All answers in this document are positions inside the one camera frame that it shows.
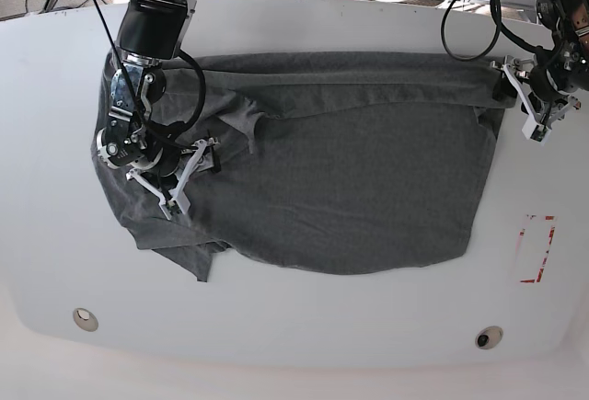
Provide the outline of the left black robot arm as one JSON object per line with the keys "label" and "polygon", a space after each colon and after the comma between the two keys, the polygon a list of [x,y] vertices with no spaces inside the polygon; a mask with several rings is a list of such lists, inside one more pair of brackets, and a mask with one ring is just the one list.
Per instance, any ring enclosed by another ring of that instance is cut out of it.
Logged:
{"label": "left black robot arm", "polygon": [[581,107],[573,93],[588,89],[588,0],[536,0],[536,12],[554,48],[532,46],[502,26],[503,35],[533,57],[507,56],[491,68],[500,73],[493,97],[518,99],[527,114],[524,136],[543,143],[554,122]]}

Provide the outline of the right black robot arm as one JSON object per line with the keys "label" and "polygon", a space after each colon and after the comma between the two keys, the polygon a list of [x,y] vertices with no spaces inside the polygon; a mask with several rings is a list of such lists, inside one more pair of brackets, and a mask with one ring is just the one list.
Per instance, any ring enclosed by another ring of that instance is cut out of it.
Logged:
{"label": "right black robot arm", "polygon": [[[191,175],[217,167],[213,137],[179,143],[200,117],[206,82],[202,68],[181,49],[197,0],[129,0],[118,36],[112,40],[116,71],[110,82],[107,122],[96,138],[98,158],[112,169],[126,168],[171,218],[186,213]],[[197,102],[187,120],[153,121],[154,106],[167,88],[163,64],[181,59],[197,75]]]}

